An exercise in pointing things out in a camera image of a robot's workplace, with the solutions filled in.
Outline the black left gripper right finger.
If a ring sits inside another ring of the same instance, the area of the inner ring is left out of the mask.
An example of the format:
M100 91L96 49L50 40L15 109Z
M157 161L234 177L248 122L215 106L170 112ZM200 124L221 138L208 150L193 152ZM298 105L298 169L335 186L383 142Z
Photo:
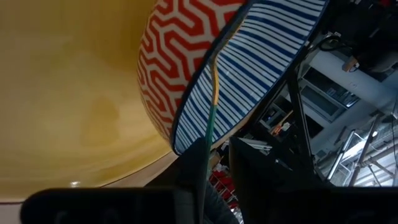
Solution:
M238 138L229 163L244 224L398 224L398 187L337 187Z

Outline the white beam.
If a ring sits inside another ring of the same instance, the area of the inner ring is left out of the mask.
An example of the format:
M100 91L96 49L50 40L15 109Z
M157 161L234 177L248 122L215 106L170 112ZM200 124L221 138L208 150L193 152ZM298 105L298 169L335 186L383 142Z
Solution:
M398 71L379 82L366 73L356 70L343 71L344 61L329 52L319 51L310 62L310 66L341 85L360 99L390 113L398 95Z

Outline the black metal frame post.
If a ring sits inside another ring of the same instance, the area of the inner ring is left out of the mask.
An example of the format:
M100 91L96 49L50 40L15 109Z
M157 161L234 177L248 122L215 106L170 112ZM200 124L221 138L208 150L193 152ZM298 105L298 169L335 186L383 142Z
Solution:
M308 126L305 113L303 111L300 88L298 84L298 76L295 72L291 72L287 77L287 86L289 89L289 96L296 124L296 135L298 150L300 152L300 160L303 162L304 168L306 168L309 173L313 174L314 165L310 141L308 137Z

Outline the green and yellow chopstick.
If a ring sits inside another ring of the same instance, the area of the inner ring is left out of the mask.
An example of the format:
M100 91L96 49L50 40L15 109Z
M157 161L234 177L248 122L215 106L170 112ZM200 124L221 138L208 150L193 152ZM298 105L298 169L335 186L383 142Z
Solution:
M210 151L213 144L213 130L215 124L216 110L218 106L218 98L219 98L219 75L216 66L217 58L215 57L211 62L211 84L212 84L212 95L211 95L211 104L208 116L208 122L206 125L206 133L205 133L205 161L204 161L204 179L201 182L201 192L198 195L198 208L199 208L199 216L200 216L200 224L204 224L204 211L205 211L205 196L206 196L206 177L208 175L208 163L210 159Z

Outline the yellow round plate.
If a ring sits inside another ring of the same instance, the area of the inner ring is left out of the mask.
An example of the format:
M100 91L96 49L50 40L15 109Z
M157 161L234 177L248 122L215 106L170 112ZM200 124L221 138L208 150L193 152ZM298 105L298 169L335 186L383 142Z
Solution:
M142 106L154 0L0 0L0 203L99 187L169 153Z

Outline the red patterned blue striped bowl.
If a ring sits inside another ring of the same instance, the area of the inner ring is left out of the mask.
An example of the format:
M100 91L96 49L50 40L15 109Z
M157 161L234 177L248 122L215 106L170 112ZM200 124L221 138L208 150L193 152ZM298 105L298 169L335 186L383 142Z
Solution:
M142 102L176 154L206 134L218 147L298 62L331 0L157 0L139 46Z

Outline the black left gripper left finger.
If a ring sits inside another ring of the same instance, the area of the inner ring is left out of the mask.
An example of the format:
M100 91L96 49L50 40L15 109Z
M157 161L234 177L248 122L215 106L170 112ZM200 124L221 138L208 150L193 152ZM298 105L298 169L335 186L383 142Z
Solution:
M208 153L197 139L143 187L46 189L22 204L22 224L201 224Z

